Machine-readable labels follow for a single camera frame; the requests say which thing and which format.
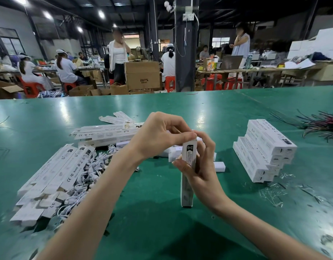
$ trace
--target white hat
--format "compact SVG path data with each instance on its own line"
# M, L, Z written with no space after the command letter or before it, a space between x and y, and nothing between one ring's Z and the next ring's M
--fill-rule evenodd
M27 56L27 55L18 55L18 58L19 59L23 59L23 58L30 58L31 59L31 57L30 56Z
M56 52L57 54L65 53L66 55L68 55L63 49L57 49Z

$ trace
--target laptop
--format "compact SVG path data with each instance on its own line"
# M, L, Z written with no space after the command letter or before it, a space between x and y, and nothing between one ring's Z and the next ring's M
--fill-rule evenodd
M230 56L223 56L221 70L230 70L230 69L238 69L243 56L241 55L230 55Z

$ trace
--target water bottle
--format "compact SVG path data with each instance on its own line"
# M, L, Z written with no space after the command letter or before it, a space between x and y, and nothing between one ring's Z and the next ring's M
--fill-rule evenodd
M251 68L251 62L252 62L252 55L248 55L247 59L246 59L245 69L250 69Z

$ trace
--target green workbench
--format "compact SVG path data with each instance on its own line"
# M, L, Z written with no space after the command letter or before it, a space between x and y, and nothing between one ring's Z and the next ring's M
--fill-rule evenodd
M216 142L218 173L227 195L240 206L333 258L333 141L276 121L333 113L333 86L202 91L124 96L0 100L0 259L28 259L53 234L56 219L33 233L9 223L17 190L66 143L74 128L99 125L99 116L123 111L136 122L150 112L182 116ZM232 146L249 119L265 118L297 146L270 184L252 183ZM167 158L148 159L122 192L96 259L263 259L255 246L195 198L180 204L180 172Z

